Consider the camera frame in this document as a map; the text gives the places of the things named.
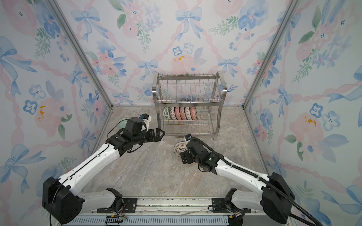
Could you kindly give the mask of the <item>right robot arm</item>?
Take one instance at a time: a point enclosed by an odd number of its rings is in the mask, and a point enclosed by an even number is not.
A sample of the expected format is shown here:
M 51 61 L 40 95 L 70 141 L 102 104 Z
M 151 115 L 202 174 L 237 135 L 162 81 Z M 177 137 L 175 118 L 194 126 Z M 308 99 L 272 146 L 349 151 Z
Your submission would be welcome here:
M 295 201 L 295 195 L 284 178 L 278 173 L 259 173 L 242 167 L 216 152 L 199 138 L 190 134 L 184 137 L 186 151 L 180 153 L 184 164 L 196 163 L 201 172 L 210 172 L 229 178 L 256 194 L 252 201 L 242 200 L 237 189 L 231 189 L 224 202 L 229 212 L 241 214 L 245 209 L 262 210 L 273 221 L 286 224 L 294 218 L 309 226 L 320 226 L 321 222 Z

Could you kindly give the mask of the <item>blue triangle pattern bowl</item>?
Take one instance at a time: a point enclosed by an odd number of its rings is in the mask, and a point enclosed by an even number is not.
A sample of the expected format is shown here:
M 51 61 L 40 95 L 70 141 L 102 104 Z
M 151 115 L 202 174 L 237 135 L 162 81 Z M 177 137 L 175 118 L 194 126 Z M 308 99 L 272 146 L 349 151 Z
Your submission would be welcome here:
M 177 118 L 176 118 L 176 116 L 175 116 L 174 107 L 170 107 L 170 108 L 169 108 L 169 113 L 170 113 L 171 119 L 172 119 L 173 121 L 176 121 Z

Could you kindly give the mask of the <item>steel two-tier dish rack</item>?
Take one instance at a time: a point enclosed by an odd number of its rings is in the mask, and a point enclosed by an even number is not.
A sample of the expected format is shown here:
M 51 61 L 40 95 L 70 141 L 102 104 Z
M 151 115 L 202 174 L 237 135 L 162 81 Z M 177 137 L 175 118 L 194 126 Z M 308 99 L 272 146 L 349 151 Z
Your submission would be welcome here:
M 222 109 L 228 88 L 222 72 L 161 74 L 154 76 L 152 97 L 157 125 L 172 137 L 211 137 L 216 140 L 221 127 Z M 198 119 L 173 121 L 163 117 L 165 107 L 192 107 Z

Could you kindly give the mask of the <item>green geometric pattern bowl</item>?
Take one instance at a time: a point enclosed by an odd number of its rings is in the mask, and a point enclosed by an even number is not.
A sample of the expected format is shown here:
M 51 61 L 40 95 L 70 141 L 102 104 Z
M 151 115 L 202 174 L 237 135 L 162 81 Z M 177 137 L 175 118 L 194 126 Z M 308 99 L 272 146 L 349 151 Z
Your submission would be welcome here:
M 191 116 L 191 113 L 190 113 L 190 108 L 189 107 L 184 107 L 184 111 L 185 111 L 185 116 L 186 116 L 186 119 L 191 121 L 192 120 L 192 116 Z

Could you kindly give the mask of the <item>green leaf pattern bowl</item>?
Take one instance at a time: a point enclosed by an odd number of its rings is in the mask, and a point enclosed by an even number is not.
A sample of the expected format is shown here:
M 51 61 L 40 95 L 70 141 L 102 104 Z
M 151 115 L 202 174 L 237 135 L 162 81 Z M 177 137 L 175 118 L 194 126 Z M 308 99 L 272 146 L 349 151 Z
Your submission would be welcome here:
M 164 110 L 163 110 L 163 117 L 166 119 L 166 120 L 171 120 L 171 116 L 170 116 L 170 112 L 169 112 L 169 108 L 168 107 L 165 107 Z

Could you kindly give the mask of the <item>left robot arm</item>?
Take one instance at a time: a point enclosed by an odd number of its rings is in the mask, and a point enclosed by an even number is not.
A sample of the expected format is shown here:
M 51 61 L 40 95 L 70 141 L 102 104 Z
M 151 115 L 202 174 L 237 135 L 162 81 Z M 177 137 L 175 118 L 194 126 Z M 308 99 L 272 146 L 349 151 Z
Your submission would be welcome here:
M 152 117 L 142 114 L 125 120 L 125 127 L 115 134 L 107 134 L 105 144 L 73 170 L 58 178 L 49 177 L 43 183 L 42 206 L 61 225 L 79 214 L 95 209 L 123 210 L 123 196 L 113 188 L 101 192 L 84 193 L 84 186 L 106 166 L 125 153 L 135 152 L 145 143 L 160 142 L 166 134 L 160 128 L 151 129 Z

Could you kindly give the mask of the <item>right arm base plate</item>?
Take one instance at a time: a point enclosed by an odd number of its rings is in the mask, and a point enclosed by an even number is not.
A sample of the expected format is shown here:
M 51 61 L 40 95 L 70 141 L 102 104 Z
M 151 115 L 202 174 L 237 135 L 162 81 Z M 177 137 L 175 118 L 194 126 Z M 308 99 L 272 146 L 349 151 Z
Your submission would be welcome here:
M 251 213 L 251 209 L 240 209 L 236 207 L 231 201 L 227 201 L 225 198 L 212 198 L 212 204 L 208 207 L 208 210 L 213 213 Z

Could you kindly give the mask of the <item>maroon patterned white bowl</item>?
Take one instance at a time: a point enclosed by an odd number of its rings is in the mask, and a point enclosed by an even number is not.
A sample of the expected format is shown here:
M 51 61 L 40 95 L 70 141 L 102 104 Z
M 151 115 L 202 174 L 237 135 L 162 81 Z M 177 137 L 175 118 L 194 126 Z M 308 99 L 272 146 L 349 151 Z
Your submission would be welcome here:
M 173 151 L 176 154 L 176 156 L 181 157 L 181 153 L 188 150 L 186 145 L 187 143 L 185 141 L 180 141 L 175 144 Z

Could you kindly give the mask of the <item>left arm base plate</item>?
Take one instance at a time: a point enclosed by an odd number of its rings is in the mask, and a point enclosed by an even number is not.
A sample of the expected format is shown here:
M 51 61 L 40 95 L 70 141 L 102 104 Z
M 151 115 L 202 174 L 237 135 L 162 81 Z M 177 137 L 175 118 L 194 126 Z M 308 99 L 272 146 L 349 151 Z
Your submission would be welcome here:
M 115 208 L 100 208 L 97 209 L 97 213 L 102 214 L 110 214 L 110 213 L 135 213 L 136 207 L 137 207 L 137 198 L 122 198 L 121 205 L 119 206 L 119 209 Z

